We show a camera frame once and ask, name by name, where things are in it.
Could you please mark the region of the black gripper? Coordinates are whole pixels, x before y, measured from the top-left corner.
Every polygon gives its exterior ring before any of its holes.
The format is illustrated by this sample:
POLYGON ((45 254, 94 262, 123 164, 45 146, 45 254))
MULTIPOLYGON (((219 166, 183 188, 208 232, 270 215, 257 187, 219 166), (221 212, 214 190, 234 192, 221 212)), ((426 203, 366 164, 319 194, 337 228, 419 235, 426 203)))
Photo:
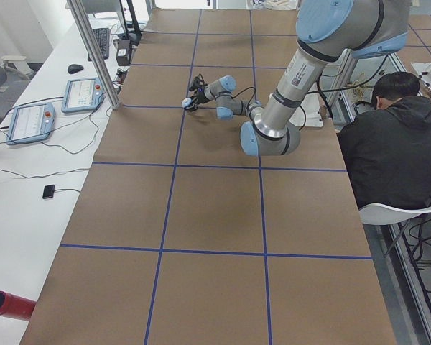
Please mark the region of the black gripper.
POLYGON ((197 105, 206 104, 208 102, 209 102, 209 99, 205 94, 205 89, 204 88, 198 88, 195 90, 195 92, 191 98, 185 98, 185 104, 194 103, 194 104, 187 106, 186 110, 187 111, 196 111, 198 109, 197 105))

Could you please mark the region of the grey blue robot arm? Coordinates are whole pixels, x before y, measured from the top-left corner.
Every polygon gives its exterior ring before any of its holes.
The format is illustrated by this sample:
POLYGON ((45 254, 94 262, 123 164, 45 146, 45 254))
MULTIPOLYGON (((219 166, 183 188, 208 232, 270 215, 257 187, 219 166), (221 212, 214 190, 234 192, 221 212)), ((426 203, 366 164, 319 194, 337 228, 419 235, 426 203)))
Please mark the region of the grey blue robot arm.
POLYGON ((344 50, 352 50, 355 59, 401 50, 407 42, 409 7, 409 1, 304 1, 297 15, 297 51, 266 106, 234 99, 236 81, 227 75, 210 84, 194 78, 192 96, 182 107, 194 111, 215 101, 219 119, 248 117, 240 133, 247 155, 287 155, 300 143, 300 131, 289 120, 325 66, 344 50))

